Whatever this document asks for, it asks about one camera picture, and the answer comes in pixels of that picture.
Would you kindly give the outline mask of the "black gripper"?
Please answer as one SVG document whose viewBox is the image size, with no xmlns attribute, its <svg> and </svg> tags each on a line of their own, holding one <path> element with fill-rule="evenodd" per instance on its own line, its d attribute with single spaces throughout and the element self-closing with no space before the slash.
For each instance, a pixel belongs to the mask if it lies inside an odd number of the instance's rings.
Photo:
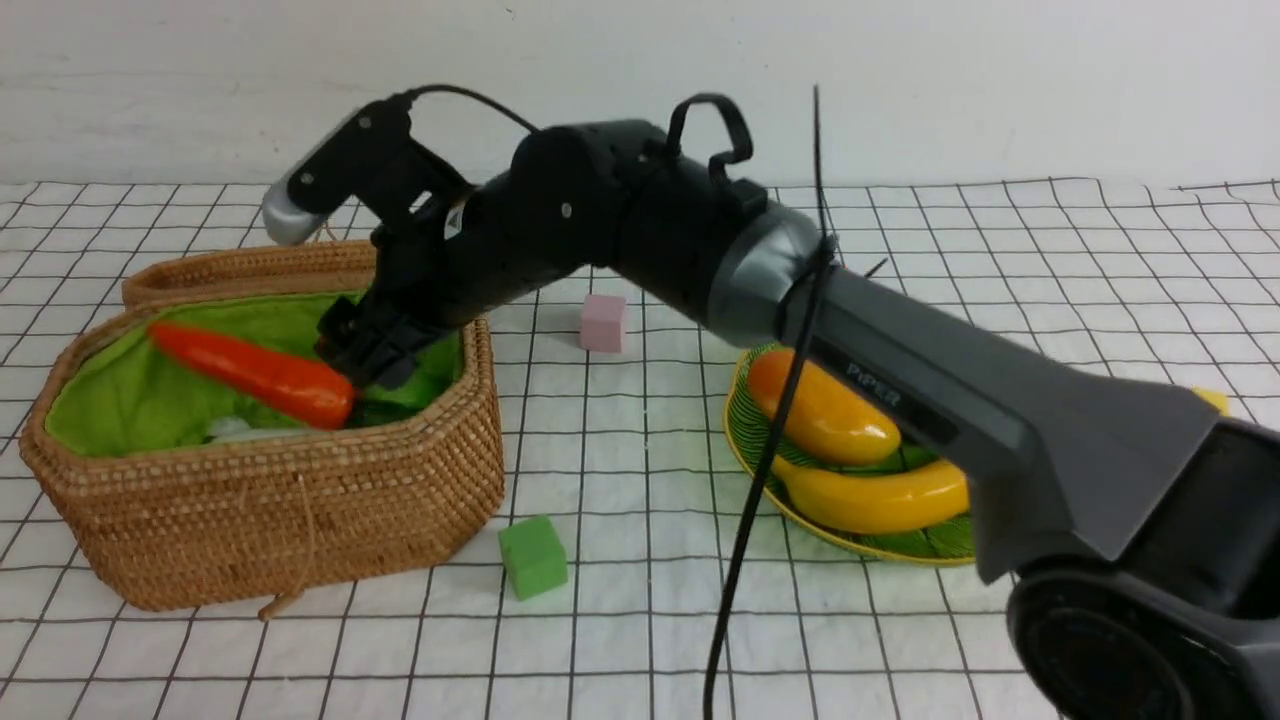
<svg viewBox="0 0 1280 720">
<path fill-rule="evenodd" d="M 481 208 L 370 210 L 372 279 L 360 300 L 337 299 L 323 314 L 316 355 L 352 386 L 442 393 L 451 386 L 448 333 L 481 314 Z"/>
</svg>

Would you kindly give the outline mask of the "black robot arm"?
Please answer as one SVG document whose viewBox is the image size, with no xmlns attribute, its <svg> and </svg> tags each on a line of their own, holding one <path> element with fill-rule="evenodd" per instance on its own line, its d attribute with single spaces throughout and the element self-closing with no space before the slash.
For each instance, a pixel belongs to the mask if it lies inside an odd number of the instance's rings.
<svg viewBox="0 0 1280 720">
<path fill-rule="evenodd" d="M 732 345 L 799 347 L 968 479 L 980 578 L 1070 719 L 1277 716 L 1277 433 L 1096 375 L 835 265 L 809 217 L 645 120 L 527 135 L 471 190 L 402 120 L 356 119 L 287 183 L 380 219 L 374 286 L 319 352 L 396 386 L 445 332 L 605 266 Z"/>
</svg>

